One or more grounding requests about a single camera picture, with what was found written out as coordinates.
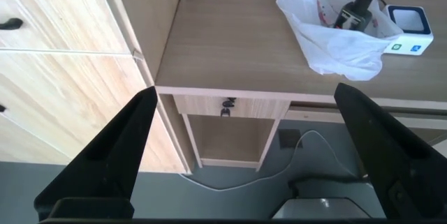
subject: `wooden cabinet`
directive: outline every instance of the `wooden cabinet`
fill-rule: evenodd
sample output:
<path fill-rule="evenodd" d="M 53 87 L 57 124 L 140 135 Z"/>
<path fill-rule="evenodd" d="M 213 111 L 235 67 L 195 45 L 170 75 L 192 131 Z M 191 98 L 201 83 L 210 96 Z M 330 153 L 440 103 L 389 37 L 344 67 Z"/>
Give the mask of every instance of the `wooden cabinet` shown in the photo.
<path fill-rule="evenodd" d="M 0 59 L 3 115 L 68 159 L 146 88 L 132 56 L 16 52 Z M 186 172 L 169 139 L 157 111 L 140 170 Z"/>
<path fill-rule="evenodd" d="M 0 113 L 0 161 L 65 165 L 70 158 Z"/>
<path fill-rule="evenodd" d="M 130 53 L 106 0 L 0 0 L 0 48 Z"/>
<path fill-rule="evenodd" d="M 222 103 L 228 98 L 214 96 L 175 95 L 175 104 L 179 113 L 205 116 L 220 116 Z M 282 119 L 290 101 L 255 98 L 235 98 L 234 107 L 230 108 L 232 117 L 255 119 Z"/>
<path fill-rule="evenodd" d="M 0 0 L 0 160 L 67 164 L 154 85 L 178 0 L 144 1 Z M 140 171 L 190 173 L 187 136 L 160 96 Z"/>

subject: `black drawer handle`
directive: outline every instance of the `black drawer handle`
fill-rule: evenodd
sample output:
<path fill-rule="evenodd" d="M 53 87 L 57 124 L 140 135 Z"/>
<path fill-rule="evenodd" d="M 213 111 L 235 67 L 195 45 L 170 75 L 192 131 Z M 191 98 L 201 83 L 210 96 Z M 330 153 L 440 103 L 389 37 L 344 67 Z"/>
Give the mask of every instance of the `black drawer handle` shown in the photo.
<path fill-rule="evenodd" d="M 223 109 L 221 110 L 221 117 L 229 117 L 231 115 L 230 108 L 235 107 L 236 98 L 227 98 L 222 103 Z"/>
<path fill-rule="evenodd" d="M 20 27 L 23 25 L 23 21 L 19 18 L 11 18 L 4 24 L 0 24 L 0 29 L 3 30 L 14 30 L 14 29 L 20 29 Z"/>

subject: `wooden desk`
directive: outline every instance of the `wooden desk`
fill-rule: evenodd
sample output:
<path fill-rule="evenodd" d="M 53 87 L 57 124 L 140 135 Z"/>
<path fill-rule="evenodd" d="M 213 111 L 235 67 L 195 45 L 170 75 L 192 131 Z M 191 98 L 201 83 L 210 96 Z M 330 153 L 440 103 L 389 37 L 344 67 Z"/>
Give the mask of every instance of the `wooden desk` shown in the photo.
<path fill-rule="evenodd" d="M 418 134 L 427 141 L 445 133 L 444 0 L 386 0 L 423 6 L 435 40 L 421 57 L 384 55 L 383 70 L 369 82 L 351 82 L 311 70 L 275 1 L 179 3 L 155 83 L 159 93 L 174 95 L 199 166 L 259 169 L 282 119 L 343 123 L 332 97 L 339 82 L 357 87 L 379 105 L 399 112 L 396 117 L 408 127 L 425 131 Z M 233 119 L 216 117 L 228 97 L 237 98 L 236 107 L 274 112 L 262 118 L 259 113 L 239 113 L 249 110 L 235 110 Z M 274 104 L 283 106 L 265 108 Z M 290 104 L 301 107 L 289 109 Z M 263 134 L 256 134 L 260 129 Z M 235 141 L 225 141 L 222 136 Z"/>
<path fill-rule="evenodd" d="M 435 39 L 421 57 L 384 55 L 383 70 L 369 82 L 311 70 L 275 0 L 181 1 L 158 91 L 334 103 L 335 87 L 345 82 L 382 106 L 447 110 L 446 2 L 386 1 L 423 6 Z"/>

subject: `blue label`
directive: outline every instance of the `blue label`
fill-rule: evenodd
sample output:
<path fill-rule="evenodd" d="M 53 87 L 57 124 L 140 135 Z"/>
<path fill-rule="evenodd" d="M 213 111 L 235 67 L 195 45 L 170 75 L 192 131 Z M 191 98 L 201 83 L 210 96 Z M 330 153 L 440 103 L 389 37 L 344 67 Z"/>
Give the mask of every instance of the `blue label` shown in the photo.
<path fill-rule="evenodd" d="M 413 46 L 413 49 L 411 49 L 411 51 L 412 51 L 412 52 L 417 52 L 417 51 L 419 51 L 419 50 L 421 49 L 421 47 L 422 47 L 422 46 L 420 46 L 420 45 L 414 45 L 414 46 Z"/>

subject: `light wood grain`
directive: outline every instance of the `light wood grain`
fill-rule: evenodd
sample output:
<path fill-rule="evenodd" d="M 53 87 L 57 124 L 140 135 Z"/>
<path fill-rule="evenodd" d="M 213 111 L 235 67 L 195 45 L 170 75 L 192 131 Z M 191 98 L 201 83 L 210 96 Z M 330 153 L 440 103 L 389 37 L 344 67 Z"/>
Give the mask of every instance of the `light wood grain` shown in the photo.
<path fill-rule="evenodd" d="M 213 166 L 226 166 L 226 167 L 242 167 L 242 168 L 257 168 L 259 162 L 257 161 L 240 161 L 240 160 L 224 160 L 224 159 L 213 159 L 213 158 L 202 158 L 203 165 L 213 165 Z"/>
<path fill-rule="evenodd" d="M 0 161 L 66 165 L 70 158 L 0 113 Z"/>
<path fill-rule="evenodd" d="M 0 21 L 21 28 L 0 31 L 0 48 L 129 53 L 106 0 L 0 0 Z"/>
<path fill-rule="evenodd" d="M 140 54 L 133 55 L 138 69 L 142 75 L 143 80 L 148 87 L 153 86 L 150 78 L 149 68 L 144 58 Z M 184 122 L 177 107 L 175 106 L 174 98 L 171 95 L 158 94 L 159 102 L 157 104 L 157 112 L 163 122 L 163 127 L 166 128 L 166 138 L 161 141 L 171 142 L 180 157 L 183 164 L 184 173 L 190 174 L 194 168 L 194 152 L 193 147 L 189 141 L 189 135 L 186 131 Z"/>
<path fill-rule="evenodd" d="M 205 116 L 220 116 L 226 97 L 174 96 L 179 113 Z M 282 119 L 290 101 L 236 98 L 235 107 L 230 108 L 232 117 L 255 119 Z"/>
<path fill-rule="evenodd" d="M 311 70 L 275 0 L 181 1 L 156 85 L 170 94 L 334 104 L 345 82 L 382 106 L 446 110 L 446 2 L 386 1 L 423 6 L 435 39 L 422 57 L 384 55 L 383 70 L 369 82 Z"/>
<path fill-rule="evenodd" d="M 447 117 L 436 115 L 391 113 L 408 128 L 447 130 Z M 291 107 L 284 119 L 344 124 L 338 109 Z"/>
<path fill-rule="evenodd" d="M 272 129 L 273 120 L 188 115 L 203 165 L 253 167 L 261 159 L 260 150 L 269 137 L 260 127 Z"/>
<path fill-rule="evenodd" d="M 4 115 L 69 158 L 127 104 L 145 82 L 131 55 L 0 54 Z M 157 111 L 140 170 L 187 172 Z"/>
<path fill-rule="evenodd" d="M 191 145 L 194 150 L 194 155 L 196 156 L 197 165 L 198 165 L 198 167 L 202 168 L 203 164 L 202 164 L 202 160 L 200 159 L 200 154 L 203 152 L 203 136 L 202 136 L 202 132 L 203 132 L 202 125 L 203 124 L 201 122 L 196 122 L 196 125 L 194 126 L 195 129 L 193 130 L 191 127 L 191 122 L 189 121 L 188 115 L 182 114 L 182 117 L 184 120 L 186 130 L 188 131 L 188 136 L 189 136 Z"/>
<path fill-rule="evenodd" d="M 148 62 L 145 59 L 145 56 L 141 53 L 142 48 L 140 46 L 140 41 L 135 34 L 135 29 L 132 26 L 130 21 L 128 12 L 126 7 L 124 6 L 123 0 L 108 0 L 110 3 L 110 7 L 112 12 L 115 14 L 117 18 L 118 25 L 121 28 L 123 35 L 128 43 L 129 47 L 133 50 L 133 57 L 135 62 L 137 63 L 138 69 L 142 75 L 143 80 L 145 81 L 148 87 L 154 85 L 154 76 L 151 74 L 148 66 Z M 146 20 L 141 20 L 139 22 L 151 22 L 152 24 L 157 24 L 159 22 L 159 17 L 156 15 L 146 17 Z M 163 27 L 161 29 L 169 30 L 168 27 Z M 155 31 L 146 31 L 147 33 L 151 33 L 147 35 L 149 38 L 144 37 L 143 42 L 151 41 L 154 44 L 159 42 L 161 36 L 163 34 L 158 34 Z M 151 55 L 149 57 L 153 58 L 161 58 L 161 54 L 163 52 L 159 52 L 159 54 L 152 54 L 153 52 L 149 52 Z M 174 148 L 177 151 L 177 154 L 180 157 L 180 160 L 183 164 L 184 170 L 186 173 L 190 173 L 194 166 L 194 153 L 189 141 L 189 137 L 184 126 L 183 119 L 179 115 L 172 96 L 159 96 L 159 103 L 157 105 L 157 110 L 160 114 L 161 120 L 163 122 L 164 127 L 167 130 L 167 134 L 169 138 L 166 138 L 164 141 L 171 142 L 174 145 Z"/>
<path fill-rule="evenodd" d="M 139 52 L 146 59 L 155 80 L 179 0 L 122 0 Z"/>

